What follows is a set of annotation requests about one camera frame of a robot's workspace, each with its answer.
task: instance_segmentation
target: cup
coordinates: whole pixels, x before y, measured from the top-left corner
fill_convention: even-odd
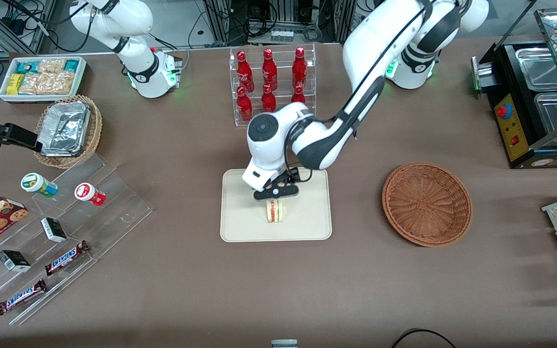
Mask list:
[[[94,185],[90,183],[82,183],[74,189],[74,196],[81,201],[88,201],[99,207],[106,201],[106,194],[97,190]]]
[[[57,184],[48,181],[38,173],[29,173],[23,176],[20,187],[27,192],[37,192],[45,197],[53,197],[57,193]]]

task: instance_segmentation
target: bottle cap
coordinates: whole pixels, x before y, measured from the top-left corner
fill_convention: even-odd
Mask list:
[[[27,192],[36,192],[44,185],[44,176],[38,173],[29,173],[20,181],[20,187]]]
[[[90,183],[82,183],[74,190],[74,196],[78,200],[89,201],[96,194],[96,188]]]

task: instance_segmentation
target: brown wicker basket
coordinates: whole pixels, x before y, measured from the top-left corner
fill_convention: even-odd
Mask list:
[[[102,115],[100,115],[100,110],[96,107],[96,104],[91,101],[91,99],[85,97],[84,95],[75,95],[74,97],[66,97],[61,101],[56,101],[55,103],[72,103],[72,102],[84,102],[91,107],[91,115],[89,120],[89,125],[87,125],[87,135],[84,143],[83,152],[77,157],[47,157],[35,153],[38,161],[43,165],[48,165],[49,167],[57,167],[60,169],[68,169],[73,164],[91,157],[98,147],[100,141],[100,132],[102,131]],[[38,121],[36,126],[36,133],[40,134],[42,130],[42,122],[44,122],[44,115],[46,115],[46,110],[42,112],[42,117]]]
[[[470,194],[457,176],[426,162],[395,169],[384,184],[382,206],[400,235],[424,247],[457,242],[472,218]]]

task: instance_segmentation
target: red soda bottle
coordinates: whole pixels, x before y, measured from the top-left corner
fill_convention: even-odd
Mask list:
[[[261,104],[264,106],[265,112],[274,112],[277,108],[277,99],[272,93],[270,84],[264,85],[264,94],[261,96]]]
[[[298,101],[304,104],[307,103],[307,99],[305,98],[305,95],[302,93],[302,90],[303,90],[302,85],[297,84],[296,88],[293,89],[292,103]]]
[[[255,90],[255,83],[252,81],[252,69],[246,61],[246,54],[243,51],[239,51],[236,57],[238,58],[238,80],[240,85],[244,86],[247,92],[252,93]]]
[[[243,86],[238,86],[238,99],[236,104],[238,104],[238,111],[242,117],[242,121],[250,122],[252,119],[252,104],[250,103],[250,98],[246,95],[246,90]]]
[[[277,64],[272,59],[272,49],[264,49],[264,65],[261,67],[264,74],[264,84],[269,84],[272,90],[279,87],[279,77],[277,74]]]
[[[292,85],[294,88],[298,84],[304,86],[307,84],[307,62],[305,62],[305,49],[296,48],[296,59],[292,66]]]

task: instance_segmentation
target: brown tablecloth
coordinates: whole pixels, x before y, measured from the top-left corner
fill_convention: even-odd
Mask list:
[[[557,239],[540,207],[557,201],[557,170],[509,170],[469,59],[493,39],[456,40],[419,90],[388,83],[329,168],[333,233],[320,242],[225,243],[221,176],[250,154],[234,127],[228,49],[194,51],[181,88],[143,99],[115,55],[87,56],[84,94],[99,106],[99,153],[155,211],[103,260],[22,326],[0,318],[0,347],[248,347],[297,338],[301,348],[388,347],[422,327],[459,347],[557,347]],[[318,45],[318,114],[350,95],[341,46]],[[27,128],[44,105],[0,105]],[[431,161],[466,185],[470,230],[455,245],[406,242],[381,211],[398,165]],[[0,195],[33,154],[0,150]],[[443,347],[419,334],[400,347]]]

